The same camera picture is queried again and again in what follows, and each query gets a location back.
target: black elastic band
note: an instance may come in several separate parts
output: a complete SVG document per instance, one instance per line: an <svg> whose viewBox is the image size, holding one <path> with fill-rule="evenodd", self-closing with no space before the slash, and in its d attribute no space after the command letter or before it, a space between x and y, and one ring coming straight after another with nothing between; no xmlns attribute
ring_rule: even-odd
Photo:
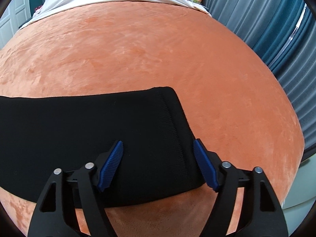
<svg viewBox="0 0 316 237"><path fill-rule="evenodd" d="M0 97L0 186L36 202L55 168L75 170L115 140L123 141L124 156L103 193L105 207L163 199L204 183L180 101L172 88L158 87L78 97Z"/></svg>

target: door panel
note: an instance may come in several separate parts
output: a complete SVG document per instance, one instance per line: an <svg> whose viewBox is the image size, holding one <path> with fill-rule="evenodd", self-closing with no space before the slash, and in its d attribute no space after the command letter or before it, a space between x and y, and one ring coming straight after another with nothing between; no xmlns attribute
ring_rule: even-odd
<svg viewBox="0 0 316 237"><path fill-rule="evenodd" d="M31 17L29 0L12 0L0 18L0 49L14 36L19 26Z"/></svg>

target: metal rivet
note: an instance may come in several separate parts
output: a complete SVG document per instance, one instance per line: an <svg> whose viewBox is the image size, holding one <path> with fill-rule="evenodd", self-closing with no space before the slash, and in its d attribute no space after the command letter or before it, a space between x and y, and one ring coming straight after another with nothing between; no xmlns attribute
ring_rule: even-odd
<svg viewBox="0 0 316 237"><path fill-rule="evenodd" d="M223 166L224 168L230 168L230 167L232 166L232 164L230 164L228 161L224 161L224 162L222 163L222 166Z"/></svg>
<svg viewBox="0 0 316 237"><path fill-rule="evenodd" d="M84 166L86 169L91 169L94 167L94 164L92 162L89 162L87 163L85 166Z"/></svg>
<svg viewBox="0 0 316 237"><path fill-rule="evenodd" d="M256 171L258 174L260 174L260 173L263 172L262 168L259 167L259 166L255 167L255 171Z"/></svg>
<svg viewBox="0 0 316 237"><path fill-rule="evenodd" d="M55 175L59 175L61 173L61 171L62 170L60 168L57 168L57 169L54 170L54 174Z"/></svg>

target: blue curtain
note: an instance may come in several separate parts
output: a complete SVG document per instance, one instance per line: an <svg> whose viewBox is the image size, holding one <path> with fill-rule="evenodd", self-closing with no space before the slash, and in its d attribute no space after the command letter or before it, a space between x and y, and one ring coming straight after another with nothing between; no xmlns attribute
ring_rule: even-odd
<svg viewBox="0 0 316 237"><path fill-rule="evenodd" d="M316 21L309 10L306 18L276 77L297 113L307 149L316 143Z"/></svg>
<svg viewBox="0 0 316 237"><path fill-rule="evenodd" d="M258 42L281 0L204 0L213 18L227 26L251 48Z"/></svg>
<svg viewBox="0 0 316 237"><path fill-rule="evenodd" d="M287 42L304 5L303 0L281 0L268 27L252 47L265 64L269 65Z"/></svg>

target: small box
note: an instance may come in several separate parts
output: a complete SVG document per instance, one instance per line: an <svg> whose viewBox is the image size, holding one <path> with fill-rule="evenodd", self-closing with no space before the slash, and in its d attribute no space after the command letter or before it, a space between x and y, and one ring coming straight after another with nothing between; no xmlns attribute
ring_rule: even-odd
<svg viewBox="0 0 316 237"><path fill-rule="evenodd" d="M194 3L197 3L197 4L201 4L200 0L189 0L190 2L194 2Z"/></svg>

